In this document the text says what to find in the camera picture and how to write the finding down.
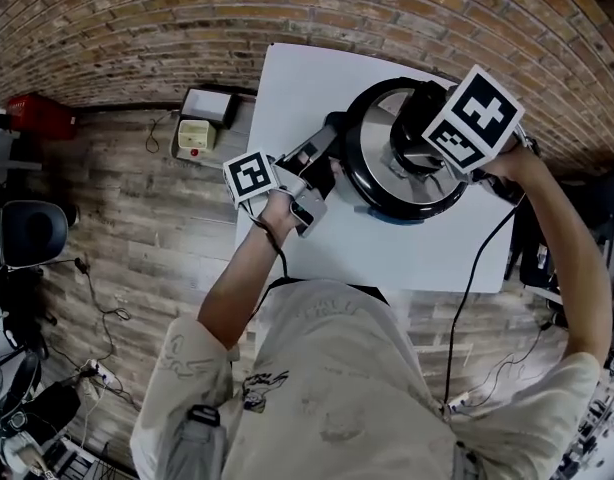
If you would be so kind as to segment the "person's right forearm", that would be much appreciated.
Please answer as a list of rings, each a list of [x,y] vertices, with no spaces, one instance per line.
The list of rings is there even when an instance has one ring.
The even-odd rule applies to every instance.
[[[588,353],[603,364],[613,324],[608,270],[587,226],[541,162],[516,183],[530,201],[553,257],[569,329],[566,353]]]

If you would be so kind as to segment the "white power strip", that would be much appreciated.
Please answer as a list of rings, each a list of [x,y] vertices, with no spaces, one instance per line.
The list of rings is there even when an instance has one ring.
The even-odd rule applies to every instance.
[[[97,377],[105,386],[116,381],[116,376],[96,359],[87,360],[79,371],[85,376]]]

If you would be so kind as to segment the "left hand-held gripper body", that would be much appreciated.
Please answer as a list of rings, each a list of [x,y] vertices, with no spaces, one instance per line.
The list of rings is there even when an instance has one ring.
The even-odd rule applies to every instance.
[[[306,238],[327,211],[322,190],[307,180],[310,164],[306,153],[272,160],[263,151],[253,151],[225,162],[223,175],[236,209],[270,191],[287,195],[290,214],[298,221],[297,233]]]

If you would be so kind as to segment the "black box white lining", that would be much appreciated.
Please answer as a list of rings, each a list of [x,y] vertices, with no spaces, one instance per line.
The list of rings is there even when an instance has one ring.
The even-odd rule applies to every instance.
[[[206,120],[216,128],[229,129],[238,107],[234,94],[190,88],[181,106],[180,115],[185,119]]]

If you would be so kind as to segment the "white shell grey seat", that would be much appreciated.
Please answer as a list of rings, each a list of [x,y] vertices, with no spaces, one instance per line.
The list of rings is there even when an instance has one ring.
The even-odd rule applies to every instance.
[[[3,263],[10,268],[41,265],[58,257],[67,242],[68,220],[49,202],[10,201],[0,210]]]

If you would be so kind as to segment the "black pressure cooker body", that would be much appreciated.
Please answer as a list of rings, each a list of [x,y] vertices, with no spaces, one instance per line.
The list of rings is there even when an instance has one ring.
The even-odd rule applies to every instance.
[[[327,125],[338,132],[327,150],[340,163],[335,189],[355,212],[396,225],[417,224],[444,211],[447,191],[438,191],[432,182],[425,186],[398,179],[381,163],[386,145],[403,149],[410,141],[401,120],[372,106],[360,116],[331,112]]]

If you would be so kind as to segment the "person's left hand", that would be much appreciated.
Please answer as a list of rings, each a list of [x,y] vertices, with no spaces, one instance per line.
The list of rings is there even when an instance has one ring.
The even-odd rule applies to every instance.
[[[282,240],[299,224],[299,221],[290,211],[291,202],[292,198],[288,194],[271,190],[268,194],[267,203],[259,215],[259,219],[274,232],[276,237]]]

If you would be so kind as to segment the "person's beige shirt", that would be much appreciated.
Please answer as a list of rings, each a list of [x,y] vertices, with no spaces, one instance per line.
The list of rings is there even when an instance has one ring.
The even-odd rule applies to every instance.
[[[130,447],[140,480],[549,480],[600,377],[577,353],[512,400],[446,421],[383,302],[275,289],[250,374],[197,320],[167,332]]]

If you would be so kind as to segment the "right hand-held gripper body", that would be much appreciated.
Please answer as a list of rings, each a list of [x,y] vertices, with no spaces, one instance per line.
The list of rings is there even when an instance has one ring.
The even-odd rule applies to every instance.
[[[480,184],[497,197],[518,203],[521,189],[496,180],[483,166],[517,146],[538,151],[520,125],[524,114],[519,101],[475,65],[445,94],[444,104],[421,136],[439,152],[454,179]]]

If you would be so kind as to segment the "person's left forearm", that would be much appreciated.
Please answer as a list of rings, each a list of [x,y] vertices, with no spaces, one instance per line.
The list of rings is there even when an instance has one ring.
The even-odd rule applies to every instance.
[[[277,256],[269,234],[253,225],[202,302],[197,320],[227,350],[243,334]]]

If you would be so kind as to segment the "person's right hand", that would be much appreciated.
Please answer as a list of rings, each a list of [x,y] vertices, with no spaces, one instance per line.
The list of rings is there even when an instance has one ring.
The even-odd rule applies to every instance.
[[[499,178],[522,182],[541,164],[531,149],[518,145],[486,163],[482,170]]]

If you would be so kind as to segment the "cream plastic container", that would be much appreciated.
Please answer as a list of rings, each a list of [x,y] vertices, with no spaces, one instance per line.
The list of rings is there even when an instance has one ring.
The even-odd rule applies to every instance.
[[[183,149],[211,151],[216,141],[216,129],[207,120],[183,119],[177,131],[178,146]]]

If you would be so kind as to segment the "black open tool bag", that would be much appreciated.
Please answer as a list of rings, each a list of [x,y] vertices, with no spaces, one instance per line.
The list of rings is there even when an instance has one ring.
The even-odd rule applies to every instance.
[[[553,258],[540,238],[524,242],[519,270],[520,281],[527,286],[547,288],[554,275]]]

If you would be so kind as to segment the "red box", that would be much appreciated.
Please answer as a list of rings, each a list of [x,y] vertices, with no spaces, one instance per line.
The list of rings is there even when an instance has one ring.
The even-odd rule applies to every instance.
[[[76,111],[40,94],[13,97],[6,111],[12,131],[52,141],[70,141],[76,136]]]

